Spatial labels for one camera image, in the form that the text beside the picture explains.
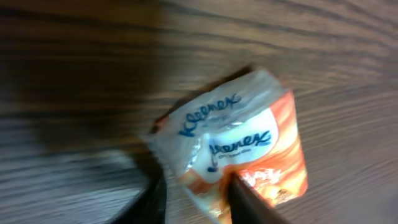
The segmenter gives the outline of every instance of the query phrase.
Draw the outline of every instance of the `orange packaging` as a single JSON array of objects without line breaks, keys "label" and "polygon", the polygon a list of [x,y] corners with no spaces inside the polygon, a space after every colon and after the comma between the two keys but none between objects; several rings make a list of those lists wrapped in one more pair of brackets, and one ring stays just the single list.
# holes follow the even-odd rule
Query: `orange packaging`
[{"label": "orange packaging", "polygon": [[293,93],[265,70],[173,112],[154,136],[154,147],[215,223],[231,223],[226,188],[233,172],[271,206],[307,189]]}]

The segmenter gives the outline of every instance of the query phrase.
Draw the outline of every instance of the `kleenex logo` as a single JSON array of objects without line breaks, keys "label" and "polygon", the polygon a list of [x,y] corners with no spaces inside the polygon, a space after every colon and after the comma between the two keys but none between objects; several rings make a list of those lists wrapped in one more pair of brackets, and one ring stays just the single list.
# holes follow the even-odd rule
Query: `kleenex logo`
[{"label": "kleenex logo", "polygon": [[226,97],[224,100],[218,100],[213,104],[201,106],[199,111],[185,115],[186,122],[183,124],[183,129],[178,133],[182,136],[194,137],[195,134],[192,133],[192,131],[196,130],[198,122],[206,120],[210,112],[214,110],[225,110],[226,108],[233,109],[233,105],[239,101],[241,101],[241,97],[233,94],[231,97]]},{"label": "kleenex logo", "polygon": [[225,145],[225,146],[218,146],[218,145],[209,145],[211,153],[215,156],[217,153],[227,153],[227,152],[233,152],[235,150],[238,150],[240,147],[244,146],[266,146],[271,143],[271,134],[269,131],[266,131],[260,135],[260,133],[257,133],[252,136],[246,136],[242,140],[237,141],[232,143],[231,145]]}]

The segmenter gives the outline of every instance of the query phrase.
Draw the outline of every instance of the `wooden table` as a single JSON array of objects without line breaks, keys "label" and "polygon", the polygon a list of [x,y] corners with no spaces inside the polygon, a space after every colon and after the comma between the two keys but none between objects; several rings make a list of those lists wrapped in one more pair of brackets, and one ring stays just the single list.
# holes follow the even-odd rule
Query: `wooden table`
[{"label": "wooden table", "polygon": [[[155,119],[256,63],[295,92],[293,223],[398,223],[393,0],[1,0],[0,223],[104,223],[158,166]],[[210,223],[170,180],[169,223]]]}]

